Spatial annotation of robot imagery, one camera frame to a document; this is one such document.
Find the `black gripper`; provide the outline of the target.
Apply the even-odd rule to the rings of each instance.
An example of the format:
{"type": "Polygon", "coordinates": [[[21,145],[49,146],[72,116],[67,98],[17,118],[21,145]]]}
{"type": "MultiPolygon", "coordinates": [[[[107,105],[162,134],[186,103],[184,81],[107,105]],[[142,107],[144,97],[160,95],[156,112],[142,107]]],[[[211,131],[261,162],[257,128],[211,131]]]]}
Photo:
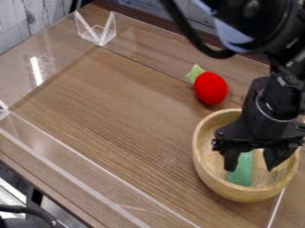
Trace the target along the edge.
{"type": "Polygon", "coordinates": [[[271,77],[257,78],[246,94],[242,112],[214,132],[213,150],[223,154],[223,169],[234,172],[241,152],[263,149],[266,170],[271,171],[304,144],[305,124],[298,115],[279,116],[267,107],[271,77]]]}

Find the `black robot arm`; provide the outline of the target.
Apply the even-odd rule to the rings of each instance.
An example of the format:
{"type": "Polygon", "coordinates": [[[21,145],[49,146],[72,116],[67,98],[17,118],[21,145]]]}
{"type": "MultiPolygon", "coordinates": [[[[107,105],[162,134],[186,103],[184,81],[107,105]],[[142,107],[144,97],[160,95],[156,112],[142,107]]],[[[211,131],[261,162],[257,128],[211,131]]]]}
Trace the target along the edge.
{"type": "Polygon", "coordinates": [[[238,157],[263,151],[266,168],[275,168],[304,144],[305,124],[305,0],[199,0],[217,19],[222,42],[238,53],[262,53],[270,75],[253,80],[242,112],[215,130],[213,149],[233,172],[238,157]]]}

